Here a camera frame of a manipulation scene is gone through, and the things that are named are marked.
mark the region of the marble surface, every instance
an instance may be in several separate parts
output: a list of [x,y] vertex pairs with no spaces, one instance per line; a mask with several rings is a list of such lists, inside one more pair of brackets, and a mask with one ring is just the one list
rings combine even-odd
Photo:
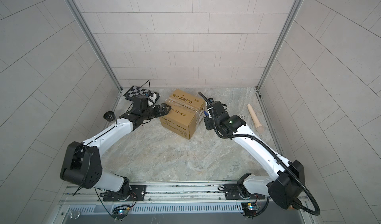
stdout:
[[[245,122],[269,146],[275,149],[273,139],[253,88],[180,88],[196,95],[227,104],[230,116],[244,115]],[[159,92],[157,104],[175,90],[151,88]],[[254,108],[265,132],[255,131],[247,109]],[[120,116],[131,104],[123,96],[115,109]],[[230,139],[220,139],[213,130],[207,131],[203,121],[190,140],[161,126],[159,119],[141,125],[122,137],[102,156],[104,170],[139,181],[200,181],[239,179],[247,172],[267,176],[261,165],[240,145]]]

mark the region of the checkerboard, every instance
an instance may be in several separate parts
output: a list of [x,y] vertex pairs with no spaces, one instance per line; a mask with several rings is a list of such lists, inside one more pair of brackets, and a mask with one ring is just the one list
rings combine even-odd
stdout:
[[127,100],[132,101],[134,97],[138,95],[145,95],[148,93],[149,97],[153,97],[154,93],[156,94],[156,100],[154,101],[154,104],[159,99],[159,93],[152,92],[151,90],[140,88],[137,86],[132,86],[123,96],[126,97]]

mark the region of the side wall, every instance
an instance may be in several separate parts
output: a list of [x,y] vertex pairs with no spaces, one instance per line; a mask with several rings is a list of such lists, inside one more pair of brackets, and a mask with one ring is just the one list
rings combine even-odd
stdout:
[[261,88],[324,223],[381,220],[381,0],[304,0]]
[[118,90],[64,0],[0,0],[0,222],[41,223]]
[[75,1],[123,87],[257,86],[294,2]]

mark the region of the beige wooden stick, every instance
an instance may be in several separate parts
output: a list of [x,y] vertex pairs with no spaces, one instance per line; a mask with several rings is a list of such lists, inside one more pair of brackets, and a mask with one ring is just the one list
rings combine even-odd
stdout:
[[255,129],[256,129],[259,133],[263,133],[263,132],[264,132],[264,127],[262,126],[262,124],[261,124],[260,121],[258,120],[258,117],[257,117],[257,115],[255,114],[253,107],[252,107],[250,104],[248,104],[248,105],[247,105],[247,109],[249,109],[251,118],[253,119],[253,122],[254,122],[254,125],[255,125]]

